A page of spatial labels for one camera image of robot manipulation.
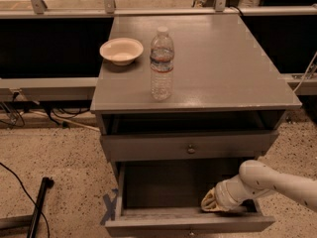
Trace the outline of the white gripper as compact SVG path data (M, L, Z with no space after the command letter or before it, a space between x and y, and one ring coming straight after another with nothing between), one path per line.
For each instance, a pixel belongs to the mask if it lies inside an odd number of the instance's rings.
M218 182L206 193L201 209L205 212L229 211L241 205L245 199L242 181L232 177Z

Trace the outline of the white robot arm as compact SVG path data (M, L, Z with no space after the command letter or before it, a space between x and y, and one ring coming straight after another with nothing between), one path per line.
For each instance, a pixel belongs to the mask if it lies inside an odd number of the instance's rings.
M245 200L273 192L317 211L316 180L279 173L255 160L243 162L236 176L222 180L210 189L201 201L201 209L205 212L230 211Z

